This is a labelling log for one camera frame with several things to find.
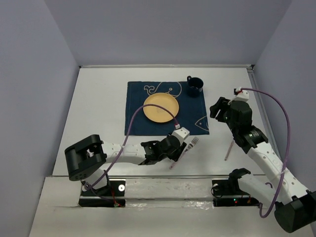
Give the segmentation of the navy whale placemat cloth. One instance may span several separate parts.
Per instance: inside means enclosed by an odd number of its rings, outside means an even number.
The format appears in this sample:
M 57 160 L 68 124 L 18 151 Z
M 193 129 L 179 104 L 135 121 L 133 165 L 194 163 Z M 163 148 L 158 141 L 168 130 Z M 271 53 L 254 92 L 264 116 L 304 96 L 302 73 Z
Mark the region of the navy whale placemat cloth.
M 125 133 L 134 112 L 144 104 L 147 97 L 155 93 L 172 95 L 179 103 L 176 116 L 180 125 L 190 131 L 191 135 L 208 135 L 207 111 L 204 93 L 198 97 L 187 94 L 187 82 L 158 82 L 158 81 L 130 81 L 127 84 L 125 106 Z M 130 135 L 135 136 L 163 136 L 174 128 L 173 121 L 157 123 L 148 119 L 143 111 L 138 112 L 131 128 Z

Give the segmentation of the fork with pink handle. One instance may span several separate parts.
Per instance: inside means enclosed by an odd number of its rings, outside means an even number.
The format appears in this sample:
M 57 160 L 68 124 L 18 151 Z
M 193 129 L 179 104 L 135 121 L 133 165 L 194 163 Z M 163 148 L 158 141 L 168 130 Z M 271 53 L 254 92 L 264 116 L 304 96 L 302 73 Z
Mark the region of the fork with pink handle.
M 198 137 L 194 137 L 192 139 L 192 141 L 188 144 L 188 146 L 185 148 L 185 150 L 181 153 L 179 159 L 177 161 L 175 161 L 170 167 L 169 169 L 173 169 L 175 167 L 175 165 L 181 160 L 181 158 L 191 149 L 193 148 L 199 141 Z

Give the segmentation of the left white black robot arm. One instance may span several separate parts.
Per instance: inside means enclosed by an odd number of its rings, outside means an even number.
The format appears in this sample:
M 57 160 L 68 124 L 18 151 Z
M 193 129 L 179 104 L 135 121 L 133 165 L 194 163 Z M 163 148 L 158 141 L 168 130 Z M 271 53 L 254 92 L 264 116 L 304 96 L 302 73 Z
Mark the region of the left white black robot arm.
M 166 158 L 177 161 L 186 147 L 188 132 L 180 129 L 161 141 L 148 141 L 136 145 L 104 143 L 97 134 L 90 135 L 65 149 L 65 158 L 70 181 L 84 181 L 84 191 L 94 190 L 104 195 L 109 190 L 107 170 L 104 164 L 115 163 L 154 165 Z

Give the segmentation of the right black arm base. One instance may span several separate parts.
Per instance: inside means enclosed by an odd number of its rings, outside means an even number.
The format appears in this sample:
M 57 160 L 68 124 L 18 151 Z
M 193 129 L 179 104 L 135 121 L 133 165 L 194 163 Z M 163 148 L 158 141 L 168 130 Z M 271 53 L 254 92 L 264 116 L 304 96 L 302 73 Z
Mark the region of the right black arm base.
M 259 201 L 248 193 L 230 188 L 226 179 L 212 180 L 210 192 L 215 207 L 259 206 Z

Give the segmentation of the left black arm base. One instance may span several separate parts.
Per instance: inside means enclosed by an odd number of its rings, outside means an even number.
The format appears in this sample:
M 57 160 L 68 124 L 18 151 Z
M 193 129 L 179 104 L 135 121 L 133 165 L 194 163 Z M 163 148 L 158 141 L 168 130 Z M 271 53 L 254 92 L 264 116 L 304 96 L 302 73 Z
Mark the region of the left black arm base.
M 82 186 L 79 196 L 80 207 L 125 207 L 125 186 L 124 179 L 110 179 L 110 184 L 86 191 Z

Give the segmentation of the knife with pink handle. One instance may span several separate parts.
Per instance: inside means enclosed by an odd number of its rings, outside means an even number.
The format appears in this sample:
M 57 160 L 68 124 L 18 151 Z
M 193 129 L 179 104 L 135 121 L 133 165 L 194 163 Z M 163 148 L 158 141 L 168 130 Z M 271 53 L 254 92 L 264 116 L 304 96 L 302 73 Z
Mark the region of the knife with pink handle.
M 228 159 L 228 157 L 229 157 L 229 155 L 231 153 L 231 150 L 232 150 L 232 147 L 233 147 L 234 143 L 235 143 L 234 140 L 230 143 L 230 146 L 229 146 L 229 148 L 227 150 L 227 153 L 225 155 L 224 161 L 227 161 L 227 159 Z

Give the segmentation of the dark blue mug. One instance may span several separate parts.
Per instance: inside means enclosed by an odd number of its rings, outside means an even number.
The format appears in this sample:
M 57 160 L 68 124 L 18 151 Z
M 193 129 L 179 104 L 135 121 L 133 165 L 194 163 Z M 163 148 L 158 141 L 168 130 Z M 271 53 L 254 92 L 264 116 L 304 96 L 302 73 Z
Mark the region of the dark blue mug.
M 198 77 L 187 76 L 187 94 L 190 97 L 198 97 L 203 90 L 203 80 Z

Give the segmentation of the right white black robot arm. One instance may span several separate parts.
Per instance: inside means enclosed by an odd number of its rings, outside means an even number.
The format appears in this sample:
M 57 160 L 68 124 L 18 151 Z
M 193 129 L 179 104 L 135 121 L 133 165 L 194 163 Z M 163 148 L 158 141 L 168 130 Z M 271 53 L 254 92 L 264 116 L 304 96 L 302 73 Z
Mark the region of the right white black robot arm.
M 245 192 L 259 201 L 259 208 L 274 212 L 280 227 L 292 233 L 316 220 L 316 194 L 300 183 L 284 167 L 265 134 L 253 126 L 252 109 L 241 100 L 220 97 L 210 107 L 211 118 L 225 123 L 233 140 L 264 172 L 270 186 L 260 182 L 245 168 L 229 174 L 227 188 L 231 193 Z

